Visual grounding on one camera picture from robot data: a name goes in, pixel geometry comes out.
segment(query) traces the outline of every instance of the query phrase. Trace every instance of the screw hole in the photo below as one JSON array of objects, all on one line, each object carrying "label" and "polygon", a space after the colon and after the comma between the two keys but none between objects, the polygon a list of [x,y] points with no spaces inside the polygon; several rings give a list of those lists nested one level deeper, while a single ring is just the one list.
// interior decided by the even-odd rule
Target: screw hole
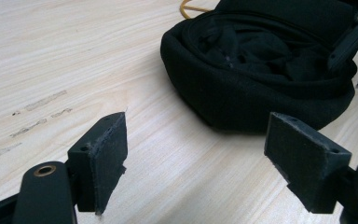
[{"label": "screw hole", "polygon": [[333,148],[333,149],[331,149],[330,151],[333,152],[333,153],[339,153],[339,150],[336,149],[336,148]]},{"label": "screw hole", "polygon": [[34,171],[35,176],[45,176],[45,175],[51,175],[56,170],[56,166],[54,165],[46,165],[42,166],[39,169]]}]

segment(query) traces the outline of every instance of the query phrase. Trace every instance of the black mount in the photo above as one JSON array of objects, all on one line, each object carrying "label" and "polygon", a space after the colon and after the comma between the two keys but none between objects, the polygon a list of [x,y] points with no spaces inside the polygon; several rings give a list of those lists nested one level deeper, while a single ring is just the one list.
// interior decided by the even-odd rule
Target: black mount
[{"label": "black mount", "polygon": [[0,223],[74,224],[79,212],[105,210],[125,172],[128,154],[124,112],[100,119],[68,151],[68,161],[29,169],[20,193],[0,202]]},{"label": "black mount", "polygon": [[340,222],[358,224],[358,167],[349,166],[348,150],[301,120],[271,113],[265,155],[307,210],[331,214],[339,202]]}]

